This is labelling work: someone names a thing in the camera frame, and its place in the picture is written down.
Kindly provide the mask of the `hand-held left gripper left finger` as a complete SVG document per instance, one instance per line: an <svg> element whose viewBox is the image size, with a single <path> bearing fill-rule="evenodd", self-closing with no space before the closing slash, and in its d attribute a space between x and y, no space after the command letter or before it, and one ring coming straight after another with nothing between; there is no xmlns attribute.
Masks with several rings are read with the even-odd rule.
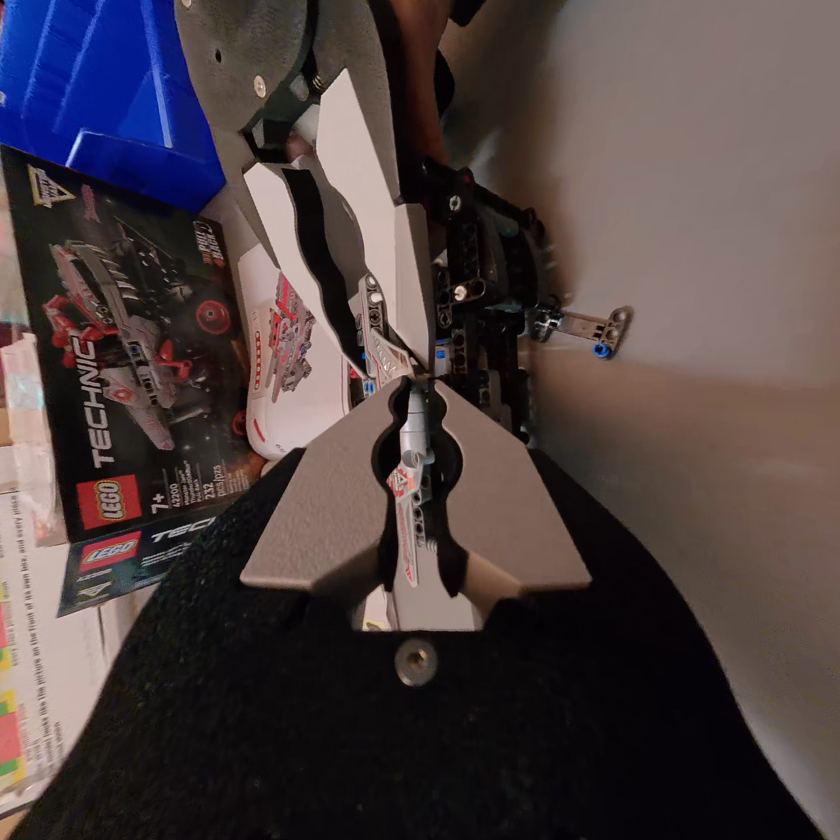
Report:
<svg viewBox="0 0 840 840"><path fill-rule="evenodd" d="M244 586L351 611L393 588L399 538L386 479L410 391L410 380L389 382L310 442L239 576Z"/></svg>

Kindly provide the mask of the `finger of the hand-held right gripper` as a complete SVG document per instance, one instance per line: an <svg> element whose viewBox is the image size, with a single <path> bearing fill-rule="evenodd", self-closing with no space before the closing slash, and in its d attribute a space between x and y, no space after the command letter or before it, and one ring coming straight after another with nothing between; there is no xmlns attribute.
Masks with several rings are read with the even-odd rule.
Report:
<svg viewBox="0 0 840 840"><path fill-rule="evenodd" d="M279 269L351 368L365 375L349 280L335 258L339 250L331 247L316 176L308 169L257 163L245 182Z"/></svg>
<svg viewBox="0 0 840 840"><path fill-rule="evenodd" d="M360 93L341 70L321 95L316 153L327 183L353 213L364 264L378 282L388 322L426 370L434 362L432 256L427 214L403 199L396 177L390 103Z"/></svg>

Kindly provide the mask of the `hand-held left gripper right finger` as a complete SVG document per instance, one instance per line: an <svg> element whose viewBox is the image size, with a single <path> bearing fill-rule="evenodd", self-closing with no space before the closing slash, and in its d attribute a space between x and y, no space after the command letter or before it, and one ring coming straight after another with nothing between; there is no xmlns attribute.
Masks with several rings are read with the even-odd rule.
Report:
<svg viewBox="0 0 840 840"><path fill-rule="evenodd" d="M592 583L531 452L451 386L436 381L434 537L449 595L484 623L506 600Z"/></svg>

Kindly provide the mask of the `toy brick vehicle model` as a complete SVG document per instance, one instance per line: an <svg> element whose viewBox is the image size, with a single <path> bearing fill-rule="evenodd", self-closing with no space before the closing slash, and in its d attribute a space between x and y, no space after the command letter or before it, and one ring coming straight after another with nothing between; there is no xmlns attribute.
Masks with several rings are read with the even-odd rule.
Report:
<svg viewBox="0 0 840 840"><path fill-rule="evenodd" d="M427 162L423 176L445 226L445 249L431 263L434 283L432 376L489 419L530 445L529 374L519 365L518 339L527 330L545 343L566 333L592 343L602 360L615 356L632 321L630 307L607 318L539 300L551 267L545 228L533 209L520 209L476 183L468 168ZM437 551L434 501L445 488L444 456L433 451L439 421L431 386L413 385L400 430L400 462L389 476L395 498L397 569L417 587L419 550Z"/></svg>

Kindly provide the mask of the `person's right hand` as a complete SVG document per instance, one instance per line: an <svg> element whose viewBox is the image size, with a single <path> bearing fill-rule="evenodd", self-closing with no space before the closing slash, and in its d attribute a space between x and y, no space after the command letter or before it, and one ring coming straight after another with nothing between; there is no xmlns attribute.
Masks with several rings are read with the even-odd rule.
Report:
<svg viewBox="0 0 840 840"><path fill-rule="evenodd" d="M453 10L450 1L391 1L404 50L407 121L415 152L446 165L434 89L436 55Z"/></svg>

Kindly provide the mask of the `instruction booklet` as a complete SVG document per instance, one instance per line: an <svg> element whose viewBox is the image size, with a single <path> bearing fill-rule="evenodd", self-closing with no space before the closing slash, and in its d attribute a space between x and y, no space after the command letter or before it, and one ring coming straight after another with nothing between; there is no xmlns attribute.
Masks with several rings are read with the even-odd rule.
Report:
<svg viewBox="0 0 840 840"><path fill-rule="evenodd" d="M365 375L335 348L264 245L240 258L238 279L250 362L246 433L258 454L279 460L358 405Z"/></svg>

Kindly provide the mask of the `blue plastic bin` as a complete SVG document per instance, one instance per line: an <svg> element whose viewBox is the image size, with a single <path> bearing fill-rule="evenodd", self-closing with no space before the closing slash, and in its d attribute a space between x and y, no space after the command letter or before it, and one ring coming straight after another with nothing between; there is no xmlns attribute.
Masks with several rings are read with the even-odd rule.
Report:
<svg viewBox="0 0 840 840"><path fill-rule="evenodd" d="M224 187L173 1L2 2L2 144L191 213Z"/></svg>

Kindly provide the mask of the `black toy set box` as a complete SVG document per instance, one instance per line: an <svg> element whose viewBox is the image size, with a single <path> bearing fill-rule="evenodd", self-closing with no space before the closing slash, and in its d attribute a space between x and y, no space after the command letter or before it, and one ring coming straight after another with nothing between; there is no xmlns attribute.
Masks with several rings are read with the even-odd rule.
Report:
<svg viewBox="0 0 840 840"><path fill-rule="evenodd" d="M7 146L2 188L12 451L63 617L160 582L263 460L220 225Z"/></svg>

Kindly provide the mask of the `instruction poster board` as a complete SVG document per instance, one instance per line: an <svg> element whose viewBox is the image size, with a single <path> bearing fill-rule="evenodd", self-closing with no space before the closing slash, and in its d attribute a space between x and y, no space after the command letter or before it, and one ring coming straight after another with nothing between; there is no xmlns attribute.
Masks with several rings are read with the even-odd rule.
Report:
<svg viewBox="0 0 840 840"><path fill-rule="evenodd" d="M2 836L78 739L157 586L58 617L69 545L29 328L2 322Z"/></svg>

